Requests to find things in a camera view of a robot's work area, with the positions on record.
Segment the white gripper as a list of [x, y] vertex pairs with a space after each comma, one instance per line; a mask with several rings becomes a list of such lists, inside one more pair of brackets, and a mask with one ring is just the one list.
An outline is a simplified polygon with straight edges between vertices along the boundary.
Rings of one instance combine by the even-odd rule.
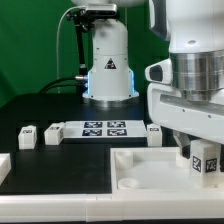
[[208, 103], [200, 103], [182, 98], [169, 85], [151, 83], [147, 103], [153, 123], [176, 130], [173, 137], [184, 158], [190, 157], [187, 134], [220, 143], [219, 171], [224, 173], [224, 90], [215, 92]]

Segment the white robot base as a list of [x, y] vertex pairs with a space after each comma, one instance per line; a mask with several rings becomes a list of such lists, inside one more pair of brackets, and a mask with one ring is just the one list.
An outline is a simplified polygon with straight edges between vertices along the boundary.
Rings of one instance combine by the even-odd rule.
[[128, 31], [115, 19], [96, 20], [92, 33], [93, 66], [87, 74], [86, 103], [121, 107], [135, 102], [134, 73], [128, 63]]

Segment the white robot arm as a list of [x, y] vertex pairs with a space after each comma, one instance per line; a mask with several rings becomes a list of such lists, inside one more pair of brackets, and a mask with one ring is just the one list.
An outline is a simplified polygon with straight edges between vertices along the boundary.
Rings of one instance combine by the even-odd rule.
[[152, 122], [169, 128], [192, 167], [224, 174], [224, 0], [149, 0], [169, 57], [145, 69]]

